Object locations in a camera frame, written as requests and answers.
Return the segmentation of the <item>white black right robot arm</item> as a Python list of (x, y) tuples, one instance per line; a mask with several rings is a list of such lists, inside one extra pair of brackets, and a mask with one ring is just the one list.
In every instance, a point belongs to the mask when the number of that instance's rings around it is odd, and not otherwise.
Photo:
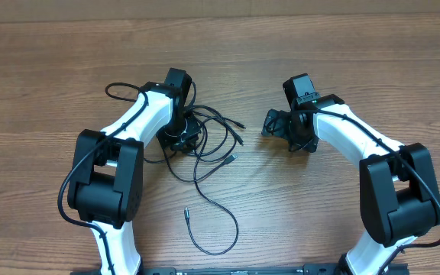
[(283, 83), (289, 111), (271, 109), (262, 135), (288, 142), (289, 150), (313, 153), (332, 145), (359, 172), (364, 232), (335, 264), (306, 264), (305, 274), (408, 274), (394, 264), (411, 248), (440, 245), (440, 193), (429, 150), (405, 145), (361, 120), (340, 97), (320, 95), (304, 73)]

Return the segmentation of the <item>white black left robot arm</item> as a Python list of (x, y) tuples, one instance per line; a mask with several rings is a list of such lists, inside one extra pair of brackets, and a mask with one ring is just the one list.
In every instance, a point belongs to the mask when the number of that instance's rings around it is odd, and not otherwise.
[(141, 203), (144, 149), (153, 138), (172, 151), (194, 149), (199, 124), (186, 104), (192, 83), (186, 71), (171, 68), (164, 82), (137, 88), (134, 104), (116, 122), (78, 135), (57, 208), (64, 220), (93, 233), (102, 261), (95, 273), (141, 273), (132, 221)]

